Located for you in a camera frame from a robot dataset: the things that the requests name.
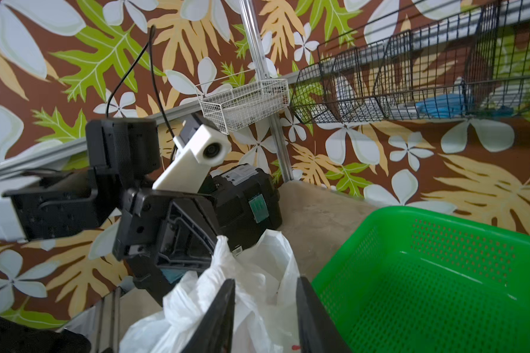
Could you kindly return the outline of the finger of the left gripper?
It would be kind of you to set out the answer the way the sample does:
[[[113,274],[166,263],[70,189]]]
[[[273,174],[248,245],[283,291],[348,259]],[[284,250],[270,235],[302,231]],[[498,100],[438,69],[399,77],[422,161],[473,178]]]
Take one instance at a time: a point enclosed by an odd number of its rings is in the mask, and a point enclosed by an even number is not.
[[[183,196],[169,204],[156,241],[160,269],[207,269],[219,235],[212,202],[203,196]]]

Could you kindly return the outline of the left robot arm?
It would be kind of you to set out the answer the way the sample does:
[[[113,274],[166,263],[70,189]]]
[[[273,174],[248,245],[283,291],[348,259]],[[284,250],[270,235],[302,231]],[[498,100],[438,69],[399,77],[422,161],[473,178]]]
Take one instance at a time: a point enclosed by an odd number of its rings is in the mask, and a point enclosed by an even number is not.
[[[112,254],[128,262],[137,287],[161,302],[184,273],[211,264],[221,231],[213,197],[201,189],[231,144],[211,122],[190,116],[175,138],[174,161],[151,180],[160,168],[155,121],[95,120],[85,134],[87,169],[0,179],[0,240],[71,237],[118,210]]]

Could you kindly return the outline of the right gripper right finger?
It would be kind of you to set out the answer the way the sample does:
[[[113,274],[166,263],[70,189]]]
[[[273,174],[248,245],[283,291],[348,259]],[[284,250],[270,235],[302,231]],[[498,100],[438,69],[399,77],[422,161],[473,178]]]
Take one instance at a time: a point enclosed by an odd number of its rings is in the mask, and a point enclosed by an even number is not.
[[[301,352],[351,352],[306,277],[297,281],[296,303]]]

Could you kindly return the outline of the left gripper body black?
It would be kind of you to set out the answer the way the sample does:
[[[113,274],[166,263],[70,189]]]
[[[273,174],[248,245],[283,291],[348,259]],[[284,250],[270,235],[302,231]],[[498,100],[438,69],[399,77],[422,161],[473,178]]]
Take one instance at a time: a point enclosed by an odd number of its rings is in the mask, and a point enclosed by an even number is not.
[[[183,196],[203,196],[175,191],[156,191],[150,188],[129,189],[122,199],[122,217],[113,245],[117,260],[125,260],[131,267],[134,284],[144,289],[158,303],[188,271],[202,273],[206,269],[160,269],[156,266],[156,241],[172,200]]]

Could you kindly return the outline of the white plastic bag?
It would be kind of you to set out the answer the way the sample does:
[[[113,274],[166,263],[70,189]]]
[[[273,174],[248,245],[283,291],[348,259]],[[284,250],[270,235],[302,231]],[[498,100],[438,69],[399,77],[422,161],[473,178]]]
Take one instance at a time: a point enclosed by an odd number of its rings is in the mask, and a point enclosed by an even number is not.
[[[202,274],[186,272],[162,311],[133,324],[121,352],[298,352],[297,282],[289,241],[268,229],[235,255],[219,236]]]

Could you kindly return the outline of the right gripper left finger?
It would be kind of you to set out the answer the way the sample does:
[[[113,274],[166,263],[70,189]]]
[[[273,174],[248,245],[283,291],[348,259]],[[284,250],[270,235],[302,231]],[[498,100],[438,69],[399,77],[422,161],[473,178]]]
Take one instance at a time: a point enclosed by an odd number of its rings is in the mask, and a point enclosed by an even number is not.
[[[231,352],[235,313],[236,282],[227,279],[182,353]]]

